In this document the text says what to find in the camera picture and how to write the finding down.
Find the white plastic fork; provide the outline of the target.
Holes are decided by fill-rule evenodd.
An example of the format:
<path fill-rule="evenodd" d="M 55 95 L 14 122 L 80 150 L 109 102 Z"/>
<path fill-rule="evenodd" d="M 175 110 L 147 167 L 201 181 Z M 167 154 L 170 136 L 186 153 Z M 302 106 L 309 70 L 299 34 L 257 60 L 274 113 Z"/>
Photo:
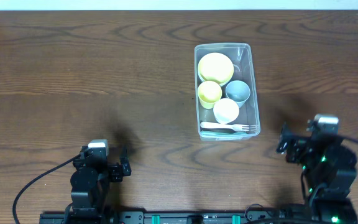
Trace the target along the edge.
<path fill-rule="evenodd" d="M 256 131 L 257 125 L 248 124 L 221 124 L 203 121 L 200 123 L 203 129 L 231 129 L 236 132 Z"/>

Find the white plastic cup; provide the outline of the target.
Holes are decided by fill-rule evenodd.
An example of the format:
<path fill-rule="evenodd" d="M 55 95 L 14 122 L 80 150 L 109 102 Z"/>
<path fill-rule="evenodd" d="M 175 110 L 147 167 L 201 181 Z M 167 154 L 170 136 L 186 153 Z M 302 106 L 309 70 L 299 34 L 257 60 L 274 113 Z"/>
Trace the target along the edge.
<path fill-rule="evenodd" d="M 222 98 L 214 104 L 213 113 L 218 123 L 228 124 L 239 116 L 239 106 L 232 99 Z"/>

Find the grey-blue plastic cup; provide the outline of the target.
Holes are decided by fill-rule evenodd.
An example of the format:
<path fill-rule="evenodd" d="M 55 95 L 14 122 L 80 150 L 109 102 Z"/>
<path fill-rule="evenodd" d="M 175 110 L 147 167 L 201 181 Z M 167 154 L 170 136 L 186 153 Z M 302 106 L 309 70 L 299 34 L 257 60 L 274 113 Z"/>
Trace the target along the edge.
<path fill-rule="evenodd" d="M 241 108 L 250 97 L 250 87 L 243 81 L 234 80 L 227 84 L 225 94 Z"/>

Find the mint green plastic spoon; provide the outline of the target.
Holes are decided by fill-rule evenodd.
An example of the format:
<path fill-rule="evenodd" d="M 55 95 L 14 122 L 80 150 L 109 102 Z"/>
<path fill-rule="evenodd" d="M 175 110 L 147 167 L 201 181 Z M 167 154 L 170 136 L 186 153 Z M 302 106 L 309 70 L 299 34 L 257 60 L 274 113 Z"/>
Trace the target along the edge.
<path fill-rule="evenodd" d="M 219 131 L 201 131 L 201 136 L 223 136 L 226 138 L 227 136 L 246 136 L 246 132 L 224 132 L 223 130 Z"/>

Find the yellow plastic cup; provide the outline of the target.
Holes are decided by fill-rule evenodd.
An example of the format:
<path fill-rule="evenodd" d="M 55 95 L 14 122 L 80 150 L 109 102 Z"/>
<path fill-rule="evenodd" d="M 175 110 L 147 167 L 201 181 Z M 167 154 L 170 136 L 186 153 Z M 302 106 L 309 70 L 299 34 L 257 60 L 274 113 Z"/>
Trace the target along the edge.
<path fill-rule="evenodd" d="M 197 95 L 203 108 L 212 109 L 222 97 L 222 88 L 214 81 L 205 81 L 198 86 Z"/>

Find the yellow plastic bowl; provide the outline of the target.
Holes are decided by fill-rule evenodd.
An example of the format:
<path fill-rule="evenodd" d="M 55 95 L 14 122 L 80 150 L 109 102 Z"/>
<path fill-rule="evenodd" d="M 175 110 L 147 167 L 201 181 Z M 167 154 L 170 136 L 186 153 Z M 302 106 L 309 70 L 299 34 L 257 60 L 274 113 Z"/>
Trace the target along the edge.
<path fill-rule="evenodd" d="M 197 74 L 202 82 L 213 81 L 223 86 L 233 77 L 234 64 L 222 53 L 209 53 L 198 62 Z"/>

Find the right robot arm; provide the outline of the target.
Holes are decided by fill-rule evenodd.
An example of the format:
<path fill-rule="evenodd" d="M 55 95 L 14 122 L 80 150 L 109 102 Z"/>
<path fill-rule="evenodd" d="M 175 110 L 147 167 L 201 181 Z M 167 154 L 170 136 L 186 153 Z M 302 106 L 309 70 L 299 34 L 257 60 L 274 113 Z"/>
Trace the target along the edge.
<path fill-rule="evenodd" d="M 356 211 L 347 197 L 357 177 L 357 156 L 342 145 L 338 125 L 309 124 L 310 136 L 292 133 L 282 126 L 278 153 L 286 161 L 302 166 L 301 187 L 305 201 L 303 216 L 325 223 L 357 223 Z"/>

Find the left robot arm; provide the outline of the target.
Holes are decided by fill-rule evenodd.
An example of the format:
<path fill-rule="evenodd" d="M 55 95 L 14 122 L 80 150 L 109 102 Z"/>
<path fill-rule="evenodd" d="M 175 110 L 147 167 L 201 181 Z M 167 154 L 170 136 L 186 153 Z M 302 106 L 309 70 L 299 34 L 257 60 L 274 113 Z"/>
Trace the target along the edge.
<path fill-rule="evenodd" d="M 76 171 L 71 176 L 73 216 L 85 219 L 105 217 L 110 183 L 122 182 L 131 175 L 127 149 L 122 148 L 119 162 L 108 162 L 106 147 L 82 146 L 79 158 L 73 161 Z"/>

